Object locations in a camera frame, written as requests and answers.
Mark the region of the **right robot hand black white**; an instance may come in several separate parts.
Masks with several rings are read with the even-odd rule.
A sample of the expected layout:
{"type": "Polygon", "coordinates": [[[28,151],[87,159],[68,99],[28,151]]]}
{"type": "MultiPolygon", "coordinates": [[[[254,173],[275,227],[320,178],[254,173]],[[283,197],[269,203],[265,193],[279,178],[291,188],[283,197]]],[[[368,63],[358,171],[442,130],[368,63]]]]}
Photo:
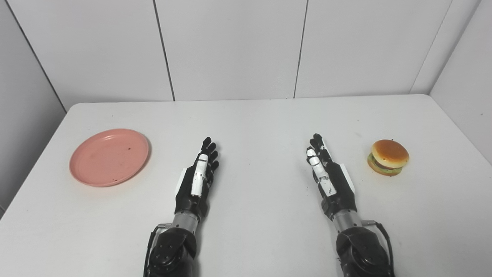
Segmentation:
{"type": "Polygon", "coordinates": [[[313,179],[320,191],[325,216],[332,220],[343,210],[357,212],[355,193],[349,184],[346,169],[331,158],[320,134],[313,134],[309,143],[306,161],[312,168],[313,179]]]}

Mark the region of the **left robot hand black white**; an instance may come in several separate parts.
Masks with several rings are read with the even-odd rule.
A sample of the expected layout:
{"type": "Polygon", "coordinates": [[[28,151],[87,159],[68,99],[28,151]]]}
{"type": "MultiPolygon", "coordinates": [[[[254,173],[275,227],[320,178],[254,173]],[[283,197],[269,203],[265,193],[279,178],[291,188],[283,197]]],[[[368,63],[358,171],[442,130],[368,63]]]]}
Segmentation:
{"type": "Polygon", "coordinates": [[[193,165],[181,173],[174,214],[190,212],[199,219],[208,215],[209,190],[214,182],[214,172],[219,167],[216,148],[216,143],[206,137],[193,165]]]}

